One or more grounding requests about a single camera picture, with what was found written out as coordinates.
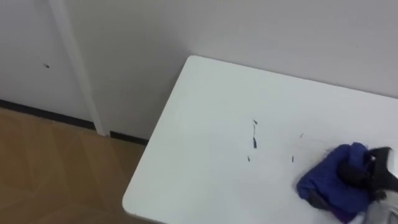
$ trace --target blue cloth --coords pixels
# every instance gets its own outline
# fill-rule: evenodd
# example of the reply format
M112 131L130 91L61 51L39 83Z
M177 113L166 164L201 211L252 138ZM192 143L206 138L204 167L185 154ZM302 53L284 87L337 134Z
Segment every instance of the blue cloth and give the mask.
M351 146L338 146L300 179L296 186L300 198L307 199L309 191L316 190L335 210L354 216L359 212L365 212L371 203L367 191L344 184L337 176L337 167L340 162L348 160L350 165L366 170L363 164L366 151L366 147L357 142Z

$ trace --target wooden floor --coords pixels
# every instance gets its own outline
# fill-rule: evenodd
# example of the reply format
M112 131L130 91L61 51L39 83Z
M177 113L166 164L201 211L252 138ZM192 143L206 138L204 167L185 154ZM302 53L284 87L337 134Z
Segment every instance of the wooden floor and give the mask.
M121 207L144 147L0 109L0 223L148 223Z

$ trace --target white tabletop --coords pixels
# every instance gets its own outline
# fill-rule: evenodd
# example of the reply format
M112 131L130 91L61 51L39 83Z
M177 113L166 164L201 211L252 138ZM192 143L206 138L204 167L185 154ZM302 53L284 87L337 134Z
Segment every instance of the white tabletop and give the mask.
M398 149L398 100L192 56L123 207L168 224L338 223L295 184L354 141Z

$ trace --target floor trim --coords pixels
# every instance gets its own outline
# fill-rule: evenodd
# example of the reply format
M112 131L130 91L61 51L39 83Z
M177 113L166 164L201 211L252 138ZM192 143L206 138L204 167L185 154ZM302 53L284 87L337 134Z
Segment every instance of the floor trim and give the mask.
M146 140L146 139L137 138L137 137L130 136L127 134L121 134L121 133L117 133L114 131L111 131L111 138L128 141L128 142L133 142L133 143L140 144L143 146L148 145L148 142L149 142L149 140Z
M86 120L74 118L71 116L66 116L66 115L62 115L62 114L58 114L58 113L54 113L54 112L49 112L49 111L33 108L30 106L20 105L18 103L12 103L12 102L6 101L6 100L0 100L0 108L16 111L16 112L20 112L20 113L30 114L33 116L50 119L53 121L67 123L67 124L71 124L71 125L82 127L82 128L95 130L94 123L91 121L86 121Z

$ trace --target black debris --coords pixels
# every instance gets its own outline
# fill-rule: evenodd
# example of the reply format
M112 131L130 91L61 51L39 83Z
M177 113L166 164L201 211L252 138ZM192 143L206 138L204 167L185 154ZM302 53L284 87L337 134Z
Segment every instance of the black debris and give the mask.
M253 147L254 147L255 149L257 149L257 141L256 141L256 138L255 138L255 137L253 137Z

